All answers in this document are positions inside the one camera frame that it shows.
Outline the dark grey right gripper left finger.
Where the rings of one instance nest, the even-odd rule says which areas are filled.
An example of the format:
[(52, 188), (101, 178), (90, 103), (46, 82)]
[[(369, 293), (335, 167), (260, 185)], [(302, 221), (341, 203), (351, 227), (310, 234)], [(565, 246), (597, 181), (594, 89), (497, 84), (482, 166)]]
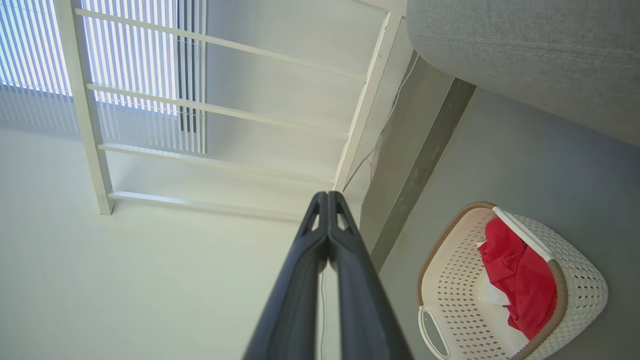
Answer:
[(315, 360), (319, 276), (329, 257), (329, 194), (314, 194), (243, 360)]

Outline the grey fabric sofa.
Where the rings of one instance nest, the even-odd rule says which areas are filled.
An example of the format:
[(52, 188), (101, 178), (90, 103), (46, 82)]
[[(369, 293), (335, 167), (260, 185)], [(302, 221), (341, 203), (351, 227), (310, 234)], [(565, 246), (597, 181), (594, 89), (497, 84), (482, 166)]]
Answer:
[(435, 68), (640, 148), (640, 0), (407, 0)]

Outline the white cloth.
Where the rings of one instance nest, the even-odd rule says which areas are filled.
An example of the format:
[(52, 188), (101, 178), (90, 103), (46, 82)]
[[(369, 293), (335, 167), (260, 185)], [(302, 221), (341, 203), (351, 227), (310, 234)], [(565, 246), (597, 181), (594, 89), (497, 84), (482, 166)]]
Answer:
[(478, 282), (478, 299), (483, 303), (495, 306), (504, 307), (511, 304), (505, 292), (493, 285), (487, 276), (483, 276)]

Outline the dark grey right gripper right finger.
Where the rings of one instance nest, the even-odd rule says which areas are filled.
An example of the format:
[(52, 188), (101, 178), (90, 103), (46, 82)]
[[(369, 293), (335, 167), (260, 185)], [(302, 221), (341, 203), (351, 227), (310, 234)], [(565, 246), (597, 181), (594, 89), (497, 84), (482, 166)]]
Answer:
[(327, 195), (327, 248), (337, 273), (342, 360), (414, 360), (346, 199)]

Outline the red garment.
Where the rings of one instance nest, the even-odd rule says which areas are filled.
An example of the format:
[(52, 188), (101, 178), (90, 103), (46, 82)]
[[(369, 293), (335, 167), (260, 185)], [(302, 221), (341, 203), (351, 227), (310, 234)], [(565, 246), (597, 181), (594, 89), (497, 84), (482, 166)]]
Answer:
[(506, 296), (508, 324), (532, 340), (553, 316), (557, 284), (547, 262), (500, 218), (485, 227), (478, 251), (489, 282)]

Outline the white vertical window blinds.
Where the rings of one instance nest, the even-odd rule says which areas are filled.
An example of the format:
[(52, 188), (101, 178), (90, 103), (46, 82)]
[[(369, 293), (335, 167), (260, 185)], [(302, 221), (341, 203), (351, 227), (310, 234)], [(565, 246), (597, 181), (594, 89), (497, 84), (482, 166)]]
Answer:
[[(80, 0), (83, 9), (205, 34), (205, 0)], [(204, 101), (204, 41), (83, 18), (90, 81), (106, 142), (205, 154), (206, 112), (160, 101)], [(80, 128), (55, 0), (0, 0), (0, 127), (78, 138)]]

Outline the white wooden railing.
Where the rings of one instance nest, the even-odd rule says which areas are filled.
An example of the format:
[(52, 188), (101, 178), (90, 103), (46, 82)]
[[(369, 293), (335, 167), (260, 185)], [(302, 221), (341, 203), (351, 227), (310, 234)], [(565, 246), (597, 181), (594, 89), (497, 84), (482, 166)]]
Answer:
[(68, 73), (73, 93), (75, 112), (78, 117), (78, 127), (80, 129), (90, 178), (93, 183), (94, 195), (96, 196), (100, 214), (111, 215), (114, 211), (115, 201), (119, 199), (169, 207), (187, 208), (189, 210), (274, 219), (277, 221), (295, 222), (300, 219), (299, 214), (286, 211), (261, 209), (257, 207), (242, 207), (230, 205), (228, 203), (197, 202), (183, 198), (114, 190), (111, 183), (108, 161), (106, 159), (107, 152), (173, 160), (185, 164), (194, 164), (195, 166), (239, 171), (240, 173), (280, 178), (293, 182), (313, 182), (314, 179), (297, 173), (244, 166), (237, 162), (217, 161), (210, 158), (153, 150), (139, 146), (105, 143), (103, 142), (103, 133), (99, 125), (98, 108), (95, 103), (94, 91), (116, 93), (134, 98), (144, 98), (146, 100), (172, 104), (186, 109), (196, 109), (199, 111), (235, 117), (266, 125), (298, 129), (304, 132), (327, 133), (328, 130), (301, 123), (287, 123), (285, 121), (261, 116), (253, 112), (212, 105), (202, 101), (187, 100), (180, 97), (171, 98), (167, 96), (154, 96), (142, 92), (128, 91), (127, 89), (94, 84), (90, 80), (89, 52), (86, 46), (86, 36), (83, 25), (84, 18), (100, 19), (130, 25), (131, 27), (145, 28), (147, 30), (176, 35), (180, 38), (190, 38), (203, 43), (214, 44), (216, 46), (242, 51), (248, 54), (267, 57), (269, 59), (281, 60), (298, 66), (303, 66), (305, 68), (317, 69), (332, 75), (344, 76), (363, 82), (349, 131), (343, 133), (343, 137), (345, 137), (345, 144), (336, 170), (336, 175), (334, 179), (327, 180), (324, 183), (332, 189), (338, 189), (341, 191), (346, 187), (346, 180), (349, 178), (350, 169), (354, 162), (357, 148), (361, 143), (362, 135), (366, 124), (368, 123), (368, 119), (370, 118), (371, 110), (374, 107), (378, 89), (382, 82), (384, 71), (387, 68), (389, 57), (393, 52), (393, 45), (396, 41), (396, 37), (402, 25), (402, 19), (404, 18), (406, 11), (405, 4), (402, 4), (401, 9), (397, 10), (386, 4), (384, 1), (362, 0), (362, 2), (366, 5), (370, 5), (371, 7), (385, 11), (385, 16), (381, 23), (381, 28), (377, 36), (377, 41), (375, 43), (366, 75), (350, 73), (349, 71), (330, 66), (329, 64), (308, 61), (290, 55), (265, 50), (263, 48), (252, 47), (246, 44), (189, 30), (167, 27), (164, 25), (158, 25), (157, 23), (148, 23), (123, 16), (101, 13), (99, 11), (87, 10), (83, 8), (81, 0), (55, 0), (57, 21), (62, 40), (62, 49), (65, 53), (67, 66), (69, 67)]

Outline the cream perforated laundry basket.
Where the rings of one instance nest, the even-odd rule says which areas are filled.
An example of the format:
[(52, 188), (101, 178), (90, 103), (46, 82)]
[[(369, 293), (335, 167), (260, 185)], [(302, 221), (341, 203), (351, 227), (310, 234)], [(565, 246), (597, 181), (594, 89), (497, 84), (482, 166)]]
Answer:
[[(478, 243), (494, 218), (542, 257), (557, 285), (555, 311), (531, 340), (508, 325), (507, 309), (483, 296), (490, 282)], [(609, 294), (599, 269), (556, 231), (493, 203), (473, 202), (444, 228), (419, 272), (418, 328), (438, 360), (546, 360), (603, 312)]]

